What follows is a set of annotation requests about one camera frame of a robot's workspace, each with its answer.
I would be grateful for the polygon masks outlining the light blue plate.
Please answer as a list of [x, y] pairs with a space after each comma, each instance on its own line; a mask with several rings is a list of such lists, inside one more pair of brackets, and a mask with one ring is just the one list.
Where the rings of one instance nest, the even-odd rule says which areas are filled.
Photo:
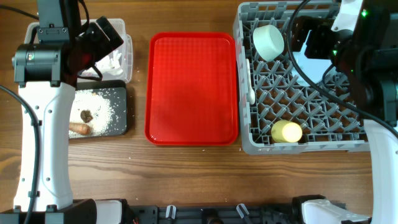
[[[292, 52], [295, 59], [296, 63], [300, 67], [300, 69], [303, 71], [303, 73], [306, 74], [309, 79], [311, 79], [312, 82], [314, 83], [319, 83], [322, 80], [322, 76], [324, 72], [329, 68], [329, 66], [332, 65], [330, 60], [327, 59], [312, 59], [312, 58], [307, 58], [305, 56], [305, 50], [307, 49], [307, 41], [309, 40], [311, 31], [308, 33], [307, 38], [305, 39], [304, 45], [301, 48], [299, 52]], [[332, 67], [331, 70], [327, 73], [325, 77], [325, 82], [329, 81], [332, 79], [338, 72], [336, 71], [335, 67]], [[301, 86], [310, 86], [296, 71], [296, 69], [293, 67], [292, 69], [292, 75], [298, 76], [297, 83]]]

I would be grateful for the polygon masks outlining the white tissue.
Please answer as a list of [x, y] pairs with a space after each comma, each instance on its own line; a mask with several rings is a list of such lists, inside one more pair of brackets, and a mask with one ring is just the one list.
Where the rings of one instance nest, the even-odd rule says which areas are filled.
[[119, 50], [115, 50], [111, 53], [111, 56], [107, 55], [99, 62], [96, 62], [96, 68], [101, 73], [109, 73], [113, 76], [120, 75], [123, 72], [121, 62], [119, 61], [121, 56], [122, 53]]

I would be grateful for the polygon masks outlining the green bowl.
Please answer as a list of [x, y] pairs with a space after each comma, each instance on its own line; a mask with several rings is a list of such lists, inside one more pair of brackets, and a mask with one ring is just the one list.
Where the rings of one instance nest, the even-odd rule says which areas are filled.
[[273, 25], [255, 28], [253, 42], [257, 53], [267, 62], [273, 61], [284, 51], [283, 36]]

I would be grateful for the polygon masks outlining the dark food scrap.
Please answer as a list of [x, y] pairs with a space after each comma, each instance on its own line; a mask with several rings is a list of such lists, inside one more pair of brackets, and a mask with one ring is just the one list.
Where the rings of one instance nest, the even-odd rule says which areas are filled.
[[93, 116], [90, 110], [82, 110], [80, 113], [80, 118], [84, 123], [89, 123], [93, 119]]

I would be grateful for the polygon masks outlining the white plastic spoon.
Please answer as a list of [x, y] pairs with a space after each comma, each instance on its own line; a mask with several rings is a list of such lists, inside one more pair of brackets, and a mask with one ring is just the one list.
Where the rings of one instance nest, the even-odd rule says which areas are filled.
[[255, 91], [252, 87], [252, 83], [251, 83], [251, 68], [250, 68], [250, 61], [247, 58], [246, 59], [246, 73], [247, 73], [247, 77], [248, 77], [248, 102], [250, 105], [253, 105], [256, 102], [256, 96], [255, 96]]

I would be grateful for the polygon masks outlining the brown carrot piece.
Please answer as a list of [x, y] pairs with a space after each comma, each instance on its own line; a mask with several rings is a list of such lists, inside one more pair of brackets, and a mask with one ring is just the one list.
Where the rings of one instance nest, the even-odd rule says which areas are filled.
[[69, 130], [84, 136], [91, 133], [90, 127], [81, 123], [69, 123]]

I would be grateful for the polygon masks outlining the yellow plastic cup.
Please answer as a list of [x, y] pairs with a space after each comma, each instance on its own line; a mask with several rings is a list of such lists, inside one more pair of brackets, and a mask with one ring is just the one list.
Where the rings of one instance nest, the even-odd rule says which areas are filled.
[[295, 122], [280, 120], [274, 123], [271, 136], [277, 143], [298, 142], [302, 138], [302, 128]]

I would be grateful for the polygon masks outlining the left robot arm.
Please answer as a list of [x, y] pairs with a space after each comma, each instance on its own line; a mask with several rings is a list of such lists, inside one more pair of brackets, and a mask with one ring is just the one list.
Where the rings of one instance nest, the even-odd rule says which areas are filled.
[[2, 223], [130, 223], [124, 199], [73, 197], [68, 173], [70, 113], [81, 73], [123, 44], [107, 18], [82, 22], [83, 1], [39, 1], [39, 25], [12, 59], [22, 105], [21, 174]]

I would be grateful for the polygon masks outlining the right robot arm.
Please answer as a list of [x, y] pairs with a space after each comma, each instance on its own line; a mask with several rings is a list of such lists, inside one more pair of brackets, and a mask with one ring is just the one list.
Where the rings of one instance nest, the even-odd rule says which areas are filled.
[[358, 113], [364, 122], [371, 151], [373, 216], [371, 223], [397, 223], [397, 1], [362, 1], [354, 18], [344, 19], [341, 4], [335, 22], [353, 30], [321, 43], [321, 57], [349, 80], [350, 105], [329, 94], [299, 70], [299, 75], [329, 100]]

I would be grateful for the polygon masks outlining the grey dishwasher rack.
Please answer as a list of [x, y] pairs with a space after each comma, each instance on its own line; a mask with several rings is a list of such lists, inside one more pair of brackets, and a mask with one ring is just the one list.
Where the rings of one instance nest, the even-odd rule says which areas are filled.
[[[239, 115], [242, 149], [250, 155], [298, 154], [309, 151], [366, 152], [368, 140], [356, 113], [329, 102], [309, 86], [297, 83], [287, 53], [266, 62], [257, 54], [252, 33], [257, 26], [273, 25], [287, 30], [295, 1], [244, 2], [233, 25], [239, 76]], [[250, 105], [246, 59], [256, 102]], [[271, 136], [279, 120], [297, 123], [302, 138], [294, 143], [276, 143]]]

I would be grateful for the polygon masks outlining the clear plastic bin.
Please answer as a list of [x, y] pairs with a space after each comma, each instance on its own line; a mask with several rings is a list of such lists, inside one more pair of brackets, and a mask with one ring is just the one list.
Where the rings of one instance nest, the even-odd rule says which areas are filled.
[[[119, 59], [119, 61], [121, 62], [121, 68], [123, 69], [123, 72], [122, 72], [122, 74], [116, 75], [116, 76], [113, 76], [109, 73], [102, 73], [102, 75], [103, 75], [102, 81], [121, 80], [121, 81], [124, 81], [125, 83], [129, 83], [131, 81], [131, 77], [132, 77], [132, 65], [133, 65], [132, 39], [131, 39], [130, 35], [126, 34], [125, 23], [122, 19], [108, 19], [108, 21], [114, 27], [116, 32], [119, 34], [119, 36], [124, 41], [121, 46], [119, 46], [117, 49], [115, 49], [115, 50], [119, 50], [119, 52], [122, 53], [122, 56]], [[39, 43], [39, 39], [38, 39], [39, 27], [40, 27], [39, 22], [33, 22], [33, 23], [29, 24], [29, 26], [27, 27], [27, 32], [26, 32], [23, 44], [29, 44], [32, 34], [34, 33], [34, 28], [36, 28], [35, 29], [36, 35], [33, 38], [33, 43], [34, 44]], [[96, 73], [95, 73], [94, 69], [90, 68], [88, 70], [82, 71], [81, 75], [83, 78], [93, 78], [93, 77], [95, 77], [94, 75], [96, 75]]]

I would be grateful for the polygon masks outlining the red plastic tray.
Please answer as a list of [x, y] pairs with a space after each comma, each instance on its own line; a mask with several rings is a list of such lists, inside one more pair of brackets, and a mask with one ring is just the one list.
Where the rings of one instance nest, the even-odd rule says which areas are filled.
[[239, 133], [235, 46], [224, 32], [150, 41], [144, 134], [158, 146], [227, 146]]

